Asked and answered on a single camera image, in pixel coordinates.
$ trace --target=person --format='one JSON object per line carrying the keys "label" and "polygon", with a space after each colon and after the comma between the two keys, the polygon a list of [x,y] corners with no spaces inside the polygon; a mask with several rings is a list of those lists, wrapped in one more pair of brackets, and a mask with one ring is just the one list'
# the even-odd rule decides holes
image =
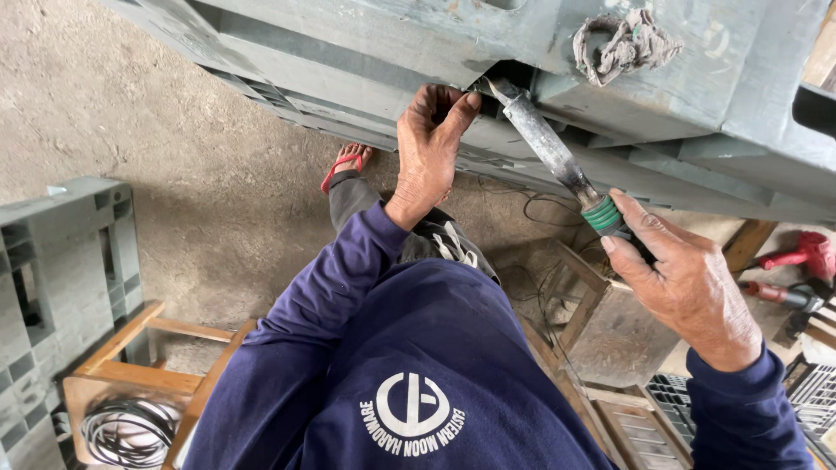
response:
{"label": "person", "polygon": [[[230,359],[185,470],[615,468],[535,363],[481,254],[434,208],[480,105],[475,93],[421,87],[398,119],[388,202],[359,176],[371,150],[341,152],[324,184],[336,240]],[[691,345],[695,468],[811,468],[783,365],[720,249],[610,195],[658,259],[648,266],[604,237],[613,269]]]}

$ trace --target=foot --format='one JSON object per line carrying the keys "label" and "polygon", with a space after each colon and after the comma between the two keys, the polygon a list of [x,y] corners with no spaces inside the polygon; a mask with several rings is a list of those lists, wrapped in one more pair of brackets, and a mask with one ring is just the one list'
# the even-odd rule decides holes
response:
{"label": "foot", "polygon": [[[365,146],[363,144],[358,144],[357,142],[351,142],[350,144],[346,145],[342,149],[339,150],[339,154],[337,154],[337,161],[343,158],[344,156],[349,155],[362,155],[363,160],[363,168],[365,168],[366,163],[371,158],[372,154],[374,153],[374,148]],[[339,165],[334,167],[334,173],[339,173],[341,171],[346,170],[356,170],[357,169],[357,161],[350,160],[346,161],[345,163],[340,163]]]}

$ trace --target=coiled black cable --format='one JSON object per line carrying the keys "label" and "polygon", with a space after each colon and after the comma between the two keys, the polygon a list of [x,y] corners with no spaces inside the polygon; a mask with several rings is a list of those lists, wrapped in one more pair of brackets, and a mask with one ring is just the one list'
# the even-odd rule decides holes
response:
{"label": "coiled black cable", "polygon": [[[122,468],[159,467],[166,459],[174,439],[177,421],[166,408],[145,398],[103,401],[90,410],[81,422],[87,451],[96,460]],[[126,438],[125,427],[138,427],[156,438],[156,442],[136,445]]]}

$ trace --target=right hand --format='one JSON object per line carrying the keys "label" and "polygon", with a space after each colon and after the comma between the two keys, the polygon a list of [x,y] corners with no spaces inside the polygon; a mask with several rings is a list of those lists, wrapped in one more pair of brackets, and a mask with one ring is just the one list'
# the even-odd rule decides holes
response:
{"label": "right hand", "polygon": [[627,240],[603,237],[613,269],[636,298],[711,367],[743,370],[761,355],[763,335],[729,273],[721,248],[649,213],[618,189],[609,191],[624,221],[658,259],[648,266]]}
{"label": "right hand", "polygon": [[385,211],[411,230],[450,191],[461,135],[479,114],[482,96],[424,84],[398,119],[400,172]]}

